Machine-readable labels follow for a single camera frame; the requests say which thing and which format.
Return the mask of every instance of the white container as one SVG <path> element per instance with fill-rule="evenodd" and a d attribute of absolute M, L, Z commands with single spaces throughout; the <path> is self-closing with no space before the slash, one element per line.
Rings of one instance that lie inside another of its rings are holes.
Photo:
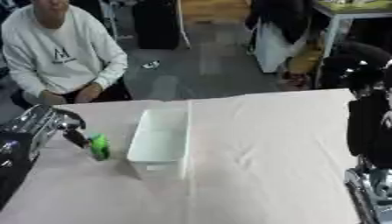
<path fill-rule="evenodd" d="M 148 109 L 142 115 L 127 158 L 141 178 L 184 179 L 188 136 L 189 115 L 185 109 Z"/>

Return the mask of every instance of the green object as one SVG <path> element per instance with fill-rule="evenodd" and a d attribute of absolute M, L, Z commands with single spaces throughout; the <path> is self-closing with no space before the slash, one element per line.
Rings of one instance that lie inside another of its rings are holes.
<path fill-rule="evenodd" d="M 109 141 L 105 135 L 100 134 L 89 138 L 90 150 L 94 158 L 98 161 L 106 160 L 110 157 Z"/>

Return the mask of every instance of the man's hand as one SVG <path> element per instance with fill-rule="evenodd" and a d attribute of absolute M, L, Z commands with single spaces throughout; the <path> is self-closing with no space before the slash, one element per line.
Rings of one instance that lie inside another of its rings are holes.
<path fill-rule="evenodd" d="M 83 88 L 76 96 L 75 103 L 88 103 L 97 98 L 102 93 L 100 84 L 93 82 Z"/>
<path fill-rule="evenodd" d="M 54 94 L 47 90 L 44 90 L 39 94 L 39 100 L 45 105 L 60 105 L 67 104 L 67 101 L 61 95 Z"/>

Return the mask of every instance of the white tablecloth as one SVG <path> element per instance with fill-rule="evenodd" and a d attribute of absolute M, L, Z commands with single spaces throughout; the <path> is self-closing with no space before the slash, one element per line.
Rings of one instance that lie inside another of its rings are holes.
<path fill-rule="evenodd" d="M 123 161 L 142 112 L 186 102 L 66 106 L 108 135 L 95 162 L 56 136 L 0 213 L 2 224 L 354 224 L 343 185 L 346 90 L 191 101 L 188 179 L 140 179 Z"/>

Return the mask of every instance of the man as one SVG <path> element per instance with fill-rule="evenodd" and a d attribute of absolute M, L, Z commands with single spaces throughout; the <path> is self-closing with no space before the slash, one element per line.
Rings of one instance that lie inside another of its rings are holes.
<path fill-rule="evenodd" d="M 127 55 L 100 22 L 69 0 L 31 2 L 2 26 L 10 76 L 30 104 L 130 99 Z"/>

